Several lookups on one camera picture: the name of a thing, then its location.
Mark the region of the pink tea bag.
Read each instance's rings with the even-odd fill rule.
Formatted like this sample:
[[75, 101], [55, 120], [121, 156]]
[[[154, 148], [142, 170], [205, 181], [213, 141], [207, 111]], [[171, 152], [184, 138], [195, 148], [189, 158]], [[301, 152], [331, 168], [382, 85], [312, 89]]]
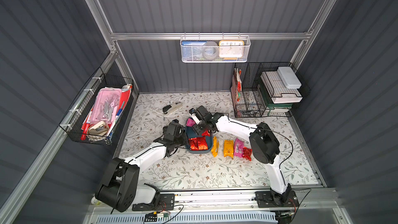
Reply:
[[234, 142], [234, 156], [242, 158], [244, 150], [244, 142], [240, 139], [236, 139]]
[[186, 122], [187, 127], [193, 127], [196, 124], [196, 122], [192, 118], [188, 118]]

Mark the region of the teal plastic storage box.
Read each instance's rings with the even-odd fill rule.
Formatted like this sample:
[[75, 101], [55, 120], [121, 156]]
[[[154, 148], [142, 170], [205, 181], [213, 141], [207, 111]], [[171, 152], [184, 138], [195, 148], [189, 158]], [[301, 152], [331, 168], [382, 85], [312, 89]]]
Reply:
[[202, 154], [211, 151], [213, 146], [213, 137], [209, 131], [205, 131], [200, 135], [197, 135], [194, 131], [195, 121], [192, 118], [188, 118], [186, 122], [186, 134], [188, 137], [188, 143], [186, 149], [192, 154]]

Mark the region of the yellow tea bag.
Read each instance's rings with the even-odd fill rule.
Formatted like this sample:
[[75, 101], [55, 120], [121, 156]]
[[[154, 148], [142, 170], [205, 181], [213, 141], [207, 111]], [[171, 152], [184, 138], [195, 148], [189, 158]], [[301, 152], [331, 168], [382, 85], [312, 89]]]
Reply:
[[234, 141], [225, 140], [223, 144], [223, 156], [224, 157], [234, 157]]
[[213, 137], [213, 143], [212, 143], [212, 148], [211, 148], [211, 154], [213, 157], [217, 157], [218, 155], [218, 150], [219, 150], [219, 142], [216, 136]]

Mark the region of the red tea bag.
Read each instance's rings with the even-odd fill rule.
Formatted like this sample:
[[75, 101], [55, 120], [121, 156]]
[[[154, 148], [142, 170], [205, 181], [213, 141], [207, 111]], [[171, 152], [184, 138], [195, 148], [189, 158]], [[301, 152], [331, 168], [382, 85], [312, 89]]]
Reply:
[[208, 150], [208, 144], [204, 136], [189, 139], [189, 146], [192, 151]]
[[243, 147], [242, 157], [248, 161], [251, 161], [251, 156], [252, 156], [252, 149]]
[[211, 132], [209, 130], [204, 131], [201, 136], [211, 136]]

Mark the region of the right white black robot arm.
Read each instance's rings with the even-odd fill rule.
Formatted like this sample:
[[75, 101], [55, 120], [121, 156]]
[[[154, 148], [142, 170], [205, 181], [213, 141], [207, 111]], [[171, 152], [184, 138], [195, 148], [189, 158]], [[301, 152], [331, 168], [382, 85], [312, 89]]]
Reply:
[[193, 129], [197, 135], [205, 131], [225, 132], [249, 141], [253, 156], [265, 165], [272, 201], [277, 206], [288, 202], [292, 188], [280, 168], [280, 142], [266, 123], [248, 124], [222, 113], [212, 114], [204, 106], [190, 109], [189, 114], [195, 121]]

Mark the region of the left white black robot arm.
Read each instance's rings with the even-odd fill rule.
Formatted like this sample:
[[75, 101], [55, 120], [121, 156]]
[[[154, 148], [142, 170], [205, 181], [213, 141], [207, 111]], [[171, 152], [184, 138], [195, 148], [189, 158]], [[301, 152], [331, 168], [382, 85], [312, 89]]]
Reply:
[[163, 127], [162, 135], [139, 153], [125, 158], [113, 158], [105, 170], [94, 197], [113, 209], [124, 212], [131, 205], [156, 209], [160, 206], [160, 190], [140, 182], [141, 174], [156, 162], [170, 157], [188, 143], [185, 127], [172, 120]]

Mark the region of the blue box in basket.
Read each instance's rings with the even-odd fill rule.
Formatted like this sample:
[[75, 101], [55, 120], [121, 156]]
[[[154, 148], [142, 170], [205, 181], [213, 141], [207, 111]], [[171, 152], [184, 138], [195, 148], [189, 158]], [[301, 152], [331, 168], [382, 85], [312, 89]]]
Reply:
[[203, 46], [206, 41], [183, 40], [181, 41], [181, 56], [183, 61], [196, 61], [203, 58]]

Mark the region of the white flat box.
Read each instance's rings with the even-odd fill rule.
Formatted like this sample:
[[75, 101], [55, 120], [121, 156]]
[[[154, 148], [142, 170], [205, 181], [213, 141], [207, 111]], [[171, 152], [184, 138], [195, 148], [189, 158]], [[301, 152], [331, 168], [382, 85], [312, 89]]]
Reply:
[[277, 71], [286, 88], [288, 89], [301, 88], [302, 84], [291, 67], [280, 66], [277, 69]]

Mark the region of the beige black stapler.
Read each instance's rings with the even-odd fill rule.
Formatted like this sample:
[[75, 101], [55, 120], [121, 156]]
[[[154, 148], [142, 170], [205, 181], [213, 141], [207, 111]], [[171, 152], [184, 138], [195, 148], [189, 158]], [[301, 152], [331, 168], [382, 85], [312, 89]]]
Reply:
[[163, 107], [162, 112], [164, 115], [170, 115], [182, 107], [181, 102], [175, 102]]

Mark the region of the red packet in organizer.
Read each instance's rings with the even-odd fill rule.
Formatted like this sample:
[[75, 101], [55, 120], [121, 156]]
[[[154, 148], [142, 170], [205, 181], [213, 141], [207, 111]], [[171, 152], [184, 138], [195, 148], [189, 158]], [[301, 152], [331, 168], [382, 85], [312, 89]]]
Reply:
[[241, 79], [240, 79], [240, 75], [241, 75], [241, 70], [239, 68], [235, 68], [234, 69], [235, 72], [235, 79], [236, 79], [236, 102], [240, 101], [240, 97], [241, 97]]

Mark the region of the floral table mat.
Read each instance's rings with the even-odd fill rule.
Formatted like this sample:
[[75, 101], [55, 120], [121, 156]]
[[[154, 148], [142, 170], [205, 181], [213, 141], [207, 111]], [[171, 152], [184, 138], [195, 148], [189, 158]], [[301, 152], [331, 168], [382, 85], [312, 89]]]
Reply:
[[[170, 115], [164, 115], [163, 107], [175, 102], [181, 102], [182, 107]], [[211, 112], [227, 113], [231, 118], [234, 117], [230, 92], [141, 94], [128, 125], [120, 158], [128, 158], [148, 147], [162, 134], [163, 127], [172, 120], [177, 119], [181, 124], [185, 124], [189, 110], [199, 106], [205, 106]], [[287, 118], [247, 118], [245, 122], [265, 122], [276, 132], [281, 145], [281, 168], [288, 183], [303, 187], [319, 185], [319, 177], [315, 174]], [[216, 137], [219, 141], [217, 157], [213, 157], [211, 153], [192, 154], [180, 149], [173, 156], [156, 162], [144, 171], [141, 181], [162, 190], [254, 188], [269, 185], [265, 165], [255, 158], [248, 161], [239, 157], [223, 156], [224, 141], [234, 140], [235, 136], [218, 132]]]

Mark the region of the green paper tray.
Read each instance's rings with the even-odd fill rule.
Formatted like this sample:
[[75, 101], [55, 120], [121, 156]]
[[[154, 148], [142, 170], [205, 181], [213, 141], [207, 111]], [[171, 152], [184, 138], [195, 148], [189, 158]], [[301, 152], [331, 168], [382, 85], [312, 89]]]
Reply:
[[264, 116], [267, 117], [291, 117], [293, 104], [267, 104]]

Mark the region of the grey tape roll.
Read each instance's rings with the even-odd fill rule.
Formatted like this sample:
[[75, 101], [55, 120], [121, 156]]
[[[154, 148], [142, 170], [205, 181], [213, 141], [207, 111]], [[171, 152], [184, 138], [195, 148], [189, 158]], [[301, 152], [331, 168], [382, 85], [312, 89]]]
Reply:
[[202, 55], [204, 59], [213, 61], [214, 59], [219, 57], [219, 48], [218, 44], [214, 41], [207, 41], [203, 45]]

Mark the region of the yellow white alarm clock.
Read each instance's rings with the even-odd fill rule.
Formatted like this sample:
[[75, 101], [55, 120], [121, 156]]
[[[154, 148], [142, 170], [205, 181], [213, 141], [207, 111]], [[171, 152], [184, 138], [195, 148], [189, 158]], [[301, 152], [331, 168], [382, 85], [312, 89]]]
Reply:
[[238, 59], [244, 56], [245, 42], [243, 40], [221, 40], [218, 46], [220, 58]]

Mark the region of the pink pencil case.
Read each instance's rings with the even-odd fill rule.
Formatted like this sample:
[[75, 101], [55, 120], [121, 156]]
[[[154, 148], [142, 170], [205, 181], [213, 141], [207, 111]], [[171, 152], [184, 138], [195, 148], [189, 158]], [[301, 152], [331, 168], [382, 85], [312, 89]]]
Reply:
[[97, 124], [104, 121], [111, 125], [119, 109], [122, 90], [119, 88], [102, 88], [95, 99], [92, 109], [90, 124]]

